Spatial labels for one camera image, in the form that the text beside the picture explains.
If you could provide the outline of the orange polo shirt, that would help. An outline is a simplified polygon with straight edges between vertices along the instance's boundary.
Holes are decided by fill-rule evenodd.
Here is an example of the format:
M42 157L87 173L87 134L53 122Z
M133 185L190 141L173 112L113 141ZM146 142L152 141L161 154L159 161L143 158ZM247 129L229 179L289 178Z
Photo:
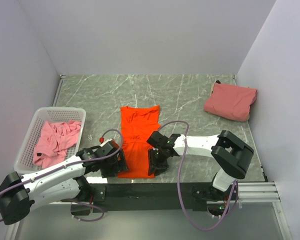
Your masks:
M149 174L148 150L151 145L148 138L160 128L160 106L150 108L133 108L123 106L121 113L121 133L123 136L123 152L128 171L120 172L121 179L153 179Z

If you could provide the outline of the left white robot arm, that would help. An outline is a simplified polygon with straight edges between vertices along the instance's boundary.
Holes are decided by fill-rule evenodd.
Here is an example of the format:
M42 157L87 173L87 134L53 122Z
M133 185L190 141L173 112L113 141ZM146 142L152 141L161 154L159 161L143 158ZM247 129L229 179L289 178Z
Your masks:
M93 201L95 193L87 174L101 172L107 178L127 170L122 146L110 139L46 169L24 175L14 171L0 185L0 221L15 224L32 210L53 202Z

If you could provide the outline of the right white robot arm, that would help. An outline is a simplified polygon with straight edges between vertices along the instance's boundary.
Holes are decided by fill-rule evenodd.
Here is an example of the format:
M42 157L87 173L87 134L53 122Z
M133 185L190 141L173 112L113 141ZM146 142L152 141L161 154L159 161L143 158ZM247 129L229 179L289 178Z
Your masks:
M148 174L158 176L168 170L168 158L194 155L214 158L220 166L211 183L192 192L195 198L217 202L225 199L235 180L246 177L254 150L228 130L211 136L186 136L174 133L170 137L154 131L146 141Z

